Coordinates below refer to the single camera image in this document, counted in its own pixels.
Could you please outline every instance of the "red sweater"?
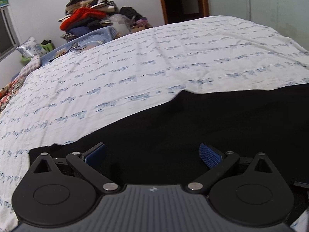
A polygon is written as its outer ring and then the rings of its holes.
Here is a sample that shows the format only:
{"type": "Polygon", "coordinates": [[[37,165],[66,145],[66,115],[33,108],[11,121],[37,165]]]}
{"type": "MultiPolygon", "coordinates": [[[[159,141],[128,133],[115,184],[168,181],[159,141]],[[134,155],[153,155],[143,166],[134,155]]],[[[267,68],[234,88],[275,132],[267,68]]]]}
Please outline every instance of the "red sweater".
{"type": "Polygon", "coordinates": [[[97,9],[79,8],[69,19],[65,20],[60,25],[60,29],[62,31],[66,31],[66,29],[69,28],[73,23],[79,22],[87,17],[95,17],[98,19],[102,19],[106,17],[106,13],[97,9]]]}

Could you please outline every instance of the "gray gripper base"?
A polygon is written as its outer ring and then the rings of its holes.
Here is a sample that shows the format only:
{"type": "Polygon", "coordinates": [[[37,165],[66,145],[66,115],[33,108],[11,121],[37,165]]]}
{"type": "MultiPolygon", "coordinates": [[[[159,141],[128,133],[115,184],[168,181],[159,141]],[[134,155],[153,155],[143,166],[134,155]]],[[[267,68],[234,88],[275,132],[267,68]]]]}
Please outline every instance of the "gray gripper base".
{"type": "Polygon", "coordinates": [[[189,194],[179,185],[128,185],[119,194],[106,195],[85,219],[62,228],[27,224],[14,232],[293,232],[285,224],[246,228],[233,224],[209,206],[206,198],[189,194]]]}

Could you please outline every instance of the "white floral pillow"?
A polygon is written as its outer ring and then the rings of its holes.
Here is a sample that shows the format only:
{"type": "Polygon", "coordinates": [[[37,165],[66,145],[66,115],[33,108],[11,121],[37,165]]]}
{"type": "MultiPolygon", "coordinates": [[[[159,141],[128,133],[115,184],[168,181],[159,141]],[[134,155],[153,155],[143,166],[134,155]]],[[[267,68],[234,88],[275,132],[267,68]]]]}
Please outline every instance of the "white floral pillow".
{"type": "Polygon", "coordinates": [[[46,50],[38,44],[33,36],[16,48],[25,58],[33,57],[34,55],[43,56],[46,54],[46,50]]]}
{"type": "Polygon", "coordinates": [[[39,55],[35,55],[31,61],[21,69],[19,77],[27,77],[31,72],[36,69],[39,69],[41,66],[41,58],[39,55]]]}

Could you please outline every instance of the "blue gripper pad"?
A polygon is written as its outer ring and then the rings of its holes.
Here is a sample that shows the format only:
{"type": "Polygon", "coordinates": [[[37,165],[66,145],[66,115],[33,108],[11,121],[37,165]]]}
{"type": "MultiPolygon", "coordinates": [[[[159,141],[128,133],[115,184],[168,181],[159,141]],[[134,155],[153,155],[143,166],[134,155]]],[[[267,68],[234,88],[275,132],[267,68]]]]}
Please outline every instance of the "blue gripper pad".
{"type": "Polygon", "coordinates": [[[85,163],[91,167],[98,166],[106,157],[105,144],[94,147],[94,151],[85,157],[85,163]]]}
{"type": "Polygon", "coordinates": [[[215,150],[205,144],[200,144],[200,158],[209,169],[212,169],[224,159],[224,154],[215,150]]]}

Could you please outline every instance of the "metal pin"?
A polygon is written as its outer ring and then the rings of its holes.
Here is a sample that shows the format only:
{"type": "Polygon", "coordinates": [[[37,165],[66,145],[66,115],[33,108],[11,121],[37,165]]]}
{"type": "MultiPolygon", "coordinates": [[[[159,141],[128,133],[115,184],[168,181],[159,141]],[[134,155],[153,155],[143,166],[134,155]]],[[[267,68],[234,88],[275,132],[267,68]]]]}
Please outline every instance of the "metal pin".
{"type": "Polygon", "coordinates": [[[191,182],[188,184],[188,188],[191,190],[200,190],[203,188],[203,185],[199,182],[191,182]]]}
{"type": "Polygon", "coordinates": [[[105,183],[103,185],[103,188],[106,191],[114,191],[114,190],[116,190],[118,188],[118,185],[116,183],[110,182],[110,183],[105,183]]]}

